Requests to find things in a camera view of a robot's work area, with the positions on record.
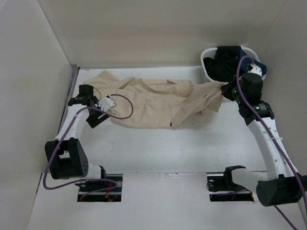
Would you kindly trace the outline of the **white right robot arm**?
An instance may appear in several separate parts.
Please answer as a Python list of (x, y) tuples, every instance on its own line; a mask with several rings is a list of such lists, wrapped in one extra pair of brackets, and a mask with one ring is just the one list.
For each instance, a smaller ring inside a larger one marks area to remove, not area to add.
[(236, 168), (222, 178), (225, 188), (241, 185), (258, 196), (265, 206), (277, 206), (307, 201), (307, 177), (300, 175), (291, 163), (279, 137), (271, 106), (261, 100), (263, 80), (255, 73), (245, 73), (240, 79), (222, 87), (222, 95), (235, 101), (239, 114), (253, 134), (267, 169), (267, 177), (258, 179), (248, 171)]

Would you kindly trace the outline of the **beige drawstring trousers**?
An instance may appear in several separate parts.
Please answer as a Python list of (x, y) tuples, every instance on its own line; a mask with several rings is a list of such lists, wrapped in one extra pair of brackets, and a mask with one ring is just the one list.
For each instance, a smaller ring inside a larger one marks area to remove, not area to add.
[(195, 113), (218, 112), (223, 102), (221, 82), (195, 84), (190, 80), (128, 77), (120, 80), (104, 70), (85, 81), (110, 95), (116, 103), (113, 121), (132, 128), (171, 128)]

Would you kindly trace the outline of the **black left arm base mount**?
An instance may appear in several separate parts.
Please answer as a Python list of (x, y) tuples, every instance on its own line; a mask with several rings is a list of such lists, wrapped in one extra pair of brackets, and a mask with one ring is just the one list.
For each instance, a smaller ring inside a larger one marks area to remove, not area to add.
[(75, 184), (78, 188), (78, 202), (121, 202), (123, 174), (108, 174), (107, 178), (119, 183), (119, 187), (112, 182), (82, 182)]

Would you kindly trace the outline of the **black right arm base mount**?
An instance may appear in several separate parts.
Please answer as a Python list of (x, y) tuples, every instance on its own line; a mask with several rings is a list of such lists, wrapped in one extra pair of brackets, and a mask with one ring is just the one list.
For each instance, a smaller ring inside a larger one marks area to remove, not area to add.
[(232, 180), (231, 172), (236, 169), (245, 169), (244, 166), (226, 167), (224, 172), (207, 174), (207, 190), (211, 202), (254, 202), (253, 193)]

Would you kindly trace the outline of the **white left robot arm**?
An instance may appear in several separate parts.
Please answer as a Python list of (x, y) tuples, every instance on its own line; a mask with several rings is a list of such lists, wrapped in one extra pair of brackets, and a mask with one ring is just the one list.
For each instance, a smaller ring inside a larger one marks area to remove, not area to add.
[(95, 128), (109, 118), (100, 112), (111, 107), (109, 102), (107, 97), (101, 106), (94, 96), (94, 87), (87, 84), (79, 86), (78, 95), (70, 98), (61, 130), (53, 141), (45, 144), (47, 171), (53, 179), (91, 179), (95, 190), (106, 189), (108, 180), (104, 168), (89, 163), (80, 138), (86, 124)]

